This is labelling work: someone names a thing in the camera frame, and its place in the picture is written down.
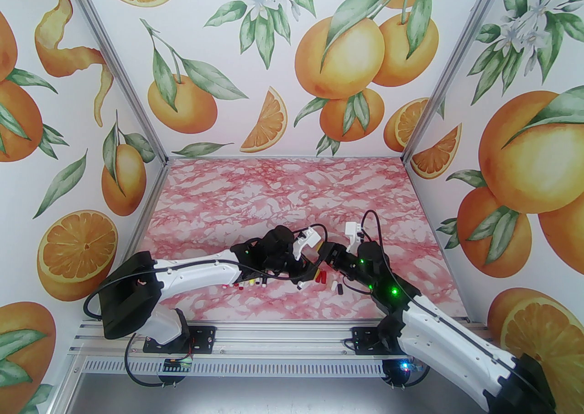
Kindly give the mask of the grey metal panel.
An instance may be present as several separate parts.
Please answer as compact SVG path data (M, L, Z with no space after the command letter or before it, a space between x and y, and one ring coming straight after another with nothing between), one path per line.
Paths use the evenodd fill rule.
M66 414L485 414L436 373L415 387L379 378L187 377L144 388L127 376L82 376Z

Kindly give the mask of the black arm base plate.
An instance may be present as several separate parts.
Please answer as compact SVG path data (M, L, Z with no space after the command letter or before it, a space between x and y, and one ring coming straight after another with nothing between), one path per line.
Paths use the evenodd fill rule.
M188 338L181 351L185 354L211 354L217 327L213 325L189 325Z
M377 327L355 326L351 329L353 351L356 355L389 355L382 344Z

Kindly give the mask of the aluminium frame post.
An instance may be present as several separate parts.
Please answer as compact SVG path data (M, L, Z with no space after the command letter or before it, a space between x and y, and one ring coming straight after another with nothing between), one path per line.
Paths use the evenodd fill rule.
M421 114L421 118L413 131L411 138L406 146L405 151L401 156L404 166L408 166L413 157L417 143L425 134L425 131L432 121L432 118L437 114L440 103L445 99L448 88L459 71L461 64L465 60L465 56L475 41L483 20L491 8L493 0L475 0L473 7L469 11L469 16L463 30L459 36L458 41L451 52L447 64L438 79L437 85L430 95L429 101L426 104L425 110Z
M109 70L113 73L115 80L117 81L123 95L125 96L126 102L129 104L134 116L137 118L140 127L145 132L145 137L148 139L153 147L154 154L163 164L166 166L169 163L169 158L166 154L164 147L155 133L154 127L152 126L146 112L140 102L137 91L134 89L134 85L130 81L130 78L123 66L113 42L106 30L104 23L96 9L92 0L77 0L81 6L82 12L85 15L86 24L89 26L94 39L98 43L99 49L104 56L106 63L108 64Z

